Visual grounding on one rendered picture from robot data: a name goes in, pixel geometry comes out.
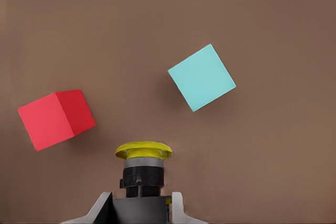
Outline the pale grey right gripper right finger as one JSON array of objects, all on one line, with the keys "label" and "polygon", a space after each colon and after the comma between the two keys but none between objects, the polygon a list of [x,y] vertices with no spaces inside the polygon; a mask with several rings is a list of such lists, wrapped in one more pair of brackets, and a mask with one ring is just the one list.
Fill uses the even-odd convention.
[{"label": "pale grey right gripper right finger", "polygon": [[188,216],[184,211],[181,192],[172,192],[172,224],[208,224],[206,221]]}]

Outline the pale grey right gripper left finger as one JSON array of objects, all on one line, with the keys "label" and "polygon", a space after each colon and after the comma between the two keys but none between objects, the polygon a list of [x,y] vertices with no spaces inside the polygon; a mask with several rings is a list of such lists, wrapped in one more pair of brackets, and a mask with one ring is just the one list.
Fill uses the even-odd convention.
[{"label": "pale grey right gripper left finger", "polygon": [[86,215],[60,224],[108,224],[112,218],[112,196],[112,192],[103,192]]}]

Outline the yellow-capped black push button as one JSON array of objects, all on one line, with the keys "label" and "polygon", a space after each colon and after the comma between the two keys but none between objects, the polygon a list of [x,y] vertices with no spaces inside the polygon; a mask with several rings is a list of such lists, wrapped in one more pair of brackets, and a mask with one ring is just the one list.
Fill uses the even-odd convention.
[{"label": "yellow-capped black push button", "polygon": [[120,188],[124,198],[113,200],[119,224],[169,224],[170,196],[162,196],[164,160],[172,149],[159,142],[139,141],[119,146],[115,156],[124,160]]}]

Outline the red cube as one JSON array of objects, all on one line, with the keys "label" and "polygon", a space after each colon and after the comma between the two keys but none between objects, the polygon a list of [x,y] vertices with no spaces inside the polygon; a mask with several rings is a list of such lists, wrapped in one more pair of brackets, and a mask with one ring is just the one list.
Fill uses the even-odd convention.
[{"label": "red cube", "polygon": [[96,126],[81,90],[59,91],[18,108],[36,151]]}]

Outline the cyan cube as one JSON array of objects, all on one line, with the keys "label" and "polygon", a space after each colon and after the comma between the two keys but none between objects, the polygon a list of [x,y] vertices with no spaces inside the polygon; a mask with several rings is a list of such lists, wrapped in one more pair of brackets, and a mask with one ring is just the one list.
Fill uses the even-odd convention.
[{"label": "cyan cube", "polygon": [[236,88],[211,44],[169,69],[168,73],[193,112]]}]

